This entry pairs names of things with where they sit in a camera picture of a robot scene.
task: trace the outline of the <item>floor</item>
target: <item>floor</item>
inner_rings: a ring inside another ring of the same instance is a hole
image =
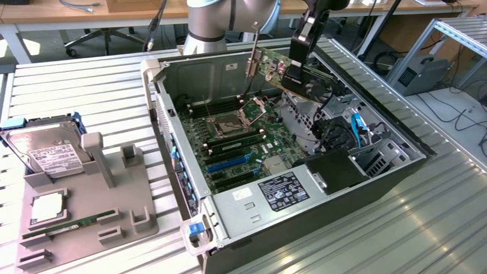
[[[332,36],[345,48],[350,49],[350,46],[354,41],[356,34],[358,32],[358,18],[349,17],[346,19],[345,25],[342,27],[342,31],[337,34],[338,29],[338,18],[332,18],[326,26],[322,30],[322,33],[326,36]],[[261,39],[272,39],[272,38],[284,38],[290,37],[293,33],[293,29],[288,28],[289,20],[280,20],[277,23],[277,28],[270,32],[269,35],[262,35]],[[120,29],[122,33],[128,33],[128,28]],[[134,27],[134,35],[140,39],[144,39],[146,34],[146,27]],[[83,35],[82,30],[67,30],[67,36],[70,39],[75,39]],[[186,33],[186,26],[185,25],[176,25],[174,26],[174,33],[176,33],[176,41],[169,41],[166,35],[164,34],[161,28],[157,31],[156,37],[160,39],[156,41],[152,50],[162,50],[162,44],[165,44],[165,48],[169,48],[169,44],[174,46],[174,44],[182,44],[184,37]],[[65,49],[61,41],[61,37],[57,31],[26,31],[22,32],[22,38],[25,44],[30,51],[30,59],[34,63],[37,62],[47,62],[47,61],[59,61],[59,60],[69,60],[69,57],[65,54]],[[240,33],[228,33],[226,34],[226,42],[238,42]],[[125,54],[125,53],[136,53],[141,51],[141,45],[126,41],[118,37],[110,38],[112,42],[109,44],[110,47],[110,54]],[[361,42],[361,38],[358,37],[354,41],[353,48],[357,47],[358,43]],[[102,37],[97,37],[81,45],[73,47],[77,52],[75,58],[86,58],[86,57],[97,57],[104,55],[104,40]],[[382,43],[380,40],[376,41],[370,52],[366,56],[365,63],[370,64],[374,55],[382,51],[392,50],[392,48]],[[15,63],[15,60],[11,56],[11,52],[7,49],[6,42],[3,39],[0,40],[0,65],[7,65]],[[454,75],[454,80],[458,80],[462,76],[465,71],[458,71]],[[487,78],[487,66],[484,66],[476,73],[476,75],[470,78],[469,82],[476,81],[477,79]],[[473,97],[480,98],[482,95],[487,95],[487,84],[484,81],[476,81],[473,83],[464,85],[466,88],[464,89],[465,92]]]

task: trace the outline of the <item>power supply label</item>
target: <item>power supply label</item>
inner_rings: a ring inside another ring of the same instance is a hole
[[[258,188],[274,212],[309,198],[293,172],[258,183]]]
[[[46,174],[81,168],[81,161],[70,144],[30,150],[29,155]]]

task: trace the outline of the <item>office chair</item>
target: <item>office chair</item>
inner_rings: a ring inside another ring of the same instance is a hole
[[[93,39],[94,37],[102,36],[104,40],[105,40],[105,55],[109,55],[109,42],[110,42],[110,38],[109,36],[117,36],[122,39],[126,39],[134,43],[140,43],[142,44],[144,41],[141,39],[138,39],[137,37],[133,37],[125,33],[118,32],[117,30],[121,29],[120,27],[104,27],[93,32],[90,32],[89,29],[83,29],[83,35],[77,38],[75,40],[70,41],[69,43],[66,43],[63,45],[63,48],[66,49],[66,54],[70,57],[75,56],[75,50],[71,49],[73,46],[81,44],[82,42]],[[133,27],[128,27],[128,33],[133,34],[136,33],[133,30]]]

